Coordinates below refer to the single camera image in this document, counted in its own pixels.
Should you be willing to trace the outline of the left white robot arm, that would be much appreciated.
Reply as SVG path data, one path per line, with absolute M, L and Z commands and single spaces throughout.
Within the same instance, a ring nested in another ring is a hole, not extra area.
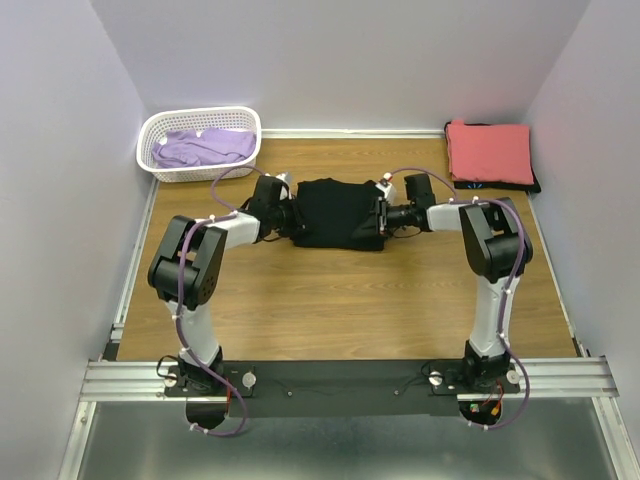
M 222 347 L 214 333 L 210 300 L 224 253 L 289 237 L 303 227 L 288 173 L 261 175 L 253 195 L 230 214 L 171 219 L 149 267 L 147 280 L 169 309 L 181 344 L 177 365 L 161 377 L 170 395 L 219 395 L 230 391 Z

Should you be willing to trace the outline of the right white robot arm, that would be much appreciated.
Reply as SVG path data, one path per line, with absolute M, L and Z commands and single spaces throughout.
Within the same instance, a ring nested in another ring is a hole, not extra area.
M 376 232 L 390 236 L 404 227 L 422 232 L 456 231 L 462 235 L 467 263 L 477 280 L 473 328 L 454 377 L 456 383 L 480 392 L 504 378 L 514 354 L 509 325 L 513 297 L 533 256 L 530 238 L 508 198 L 435 199 L 430 175 L 420 171 L 405 178 L 408 203 L 393 206 L 393 175 L 375 183 Z

